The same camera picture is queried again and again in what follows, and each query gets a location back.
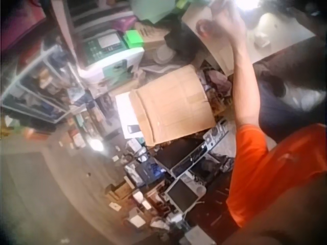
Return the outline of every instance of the black monitor screen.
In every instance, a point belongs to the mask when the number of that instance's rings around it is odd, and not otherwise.
[[[178,180],[167,195],[182,212],[187,211],[198,199],[198,196],[182,180]]]

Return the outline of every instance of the concrete floor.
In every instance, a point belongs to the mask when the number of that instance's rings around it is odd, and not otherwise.
[[[124,226],[125,217],[112,210],[104,197],[104,188],[118,184],[122,171],[88,147],[61,147],[63,132],[65,125],[46,142],[27,141],[20,135],[1,140],[2,192],[6,193],[2,223],[8,224],[7,234],[17,244],[33,245],[134,244],[149,236]],[[20,216],[17,210],[28,215]]]

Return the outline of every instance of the dark pants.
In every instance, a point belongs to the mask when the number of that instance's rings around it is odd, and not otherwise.
[[[268,83],[258,84],[261,101],[259,125],[276,143],[310,124],[326,124],[326,99],[312,111],[301,112],[277,98]]]

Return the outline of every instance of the computer monitor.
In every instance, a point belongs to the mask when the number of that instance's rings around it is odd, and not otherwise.
[[[206,193],[206,188],[195,182],[190,176],[191,174],[187,171],[174,181],[165,192],[166,197],[180,213],[190,211]]]

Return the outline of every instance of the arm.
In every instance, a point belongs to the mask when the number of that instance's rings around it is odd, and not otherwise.
[[[259,126],[260,96],[258,84],[246,46],[246,27],[232,0],[215,14],[216,24],[231,43],[234,57],[233,101],[237,127]]]
[[[260,96],[245,43],[232,45],[234,56],[233,101],[237,127],[259,126]]]

